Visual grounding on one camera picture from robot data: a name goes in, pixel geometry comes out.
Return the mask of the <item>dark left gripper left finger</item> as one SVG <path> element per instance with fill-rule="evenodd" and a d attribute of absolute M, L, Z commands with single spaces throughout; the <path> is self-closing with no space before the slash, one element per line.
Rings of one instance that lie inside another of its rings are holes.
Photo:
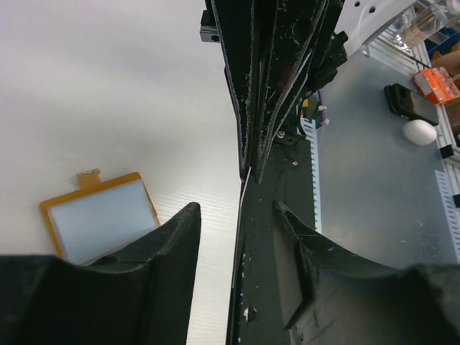
<path fill-rule="evenodd" d="M 189 203 L 88 266 L 53 255 L 1 257 L 3 344 L 184 344 L 201 237 Z"/>

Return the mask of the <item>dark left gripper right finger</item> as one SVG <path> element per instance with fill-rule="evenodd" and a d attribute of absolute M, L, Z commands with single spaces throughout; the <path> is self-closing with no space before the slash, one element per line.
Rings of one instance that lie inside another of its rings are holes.
<path fill-rule="evenodd" d="M 273 204 L 283 326 L 292 344 L 457 344 L 459 266 L 396 269 L 355 254 Z"/>

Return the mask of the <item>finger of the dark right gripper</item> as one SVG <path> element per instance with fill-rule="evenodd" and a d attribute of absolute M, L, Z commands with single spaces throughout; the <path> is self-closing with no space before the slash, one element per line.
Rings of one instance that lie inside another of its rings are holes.
<path fill-rule="evenodd" d="M 313 54 L 313 36 L 321 29 L 328 5 L 328 1 L 276 2 L 254 119 L 252 174 L 258 183 L 294 84 Z"/>
<path fill-rule="evenodd" d="M 227 86 L 236 117 L 239 174 L 252 164 L 254 110 L 257 94 L 257 43 L 254 1 L 212 1 L 224 57 Z"/>

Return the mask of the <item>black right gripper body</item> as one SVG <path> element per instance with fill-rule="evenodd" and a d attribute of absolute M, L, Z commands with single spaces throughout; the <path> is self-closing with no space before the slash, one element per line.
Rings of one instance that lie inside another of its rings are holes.
<path fill-rule="evenodd" d="M 220 43 L 216 19 L 211 8 L 211 1 L 205 1 L 206 9 L 202 13 L 200 36 L 203 42 Z M 347 61 L 344 43 L 348 36 L 344 31 L 332 32 L 330 35 L 320 34 L 316 50 L 320 54 L 312 55 L 310 72 L 306 78 L 307 90 L 318 90 L 330 83 L 338 72 L 338 67 Z"/>

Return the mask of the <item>yellow leather card holder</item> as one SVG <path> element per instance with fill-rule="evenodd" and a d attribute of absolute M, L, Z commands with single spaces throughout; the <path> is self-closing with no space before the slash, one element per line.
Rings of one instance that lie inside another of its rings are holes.
<path fill-rule="evenodd" d="M 76 175 L 79 189 L 40 203 L 40 214 L 56 255 L 89 265 L 160 227 L 142 176 L 110 180 L 94 169 Z"/>

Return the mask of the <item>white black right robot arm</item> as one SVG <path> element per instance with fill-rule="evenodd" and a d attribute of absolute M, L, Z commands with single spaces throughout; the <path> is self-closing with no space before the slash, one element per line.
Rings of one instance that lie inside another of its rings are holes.
<path fill-rule="evenodd" d="M 277 132 L 303 93 L 410 6 L 409 1 L 207 1 L 200 36 L 221 46 L 236 117 L 239 174 L 263 176 Z"/>

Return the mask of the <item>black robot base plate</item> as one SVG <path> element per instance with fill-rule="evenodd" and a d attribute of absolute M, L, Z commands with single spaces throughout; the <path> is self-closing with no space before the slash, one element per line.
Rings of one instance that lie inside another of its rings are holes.
<path fill-rule="evenodd" d="M 236 286 L 231 287 L 227 344 L 289 344 L 282 321 L 272 234 L 273 203 L 315 226 L 311 147 L 274 144 L 262 180 L 251 176 L 241 218 Z"/>

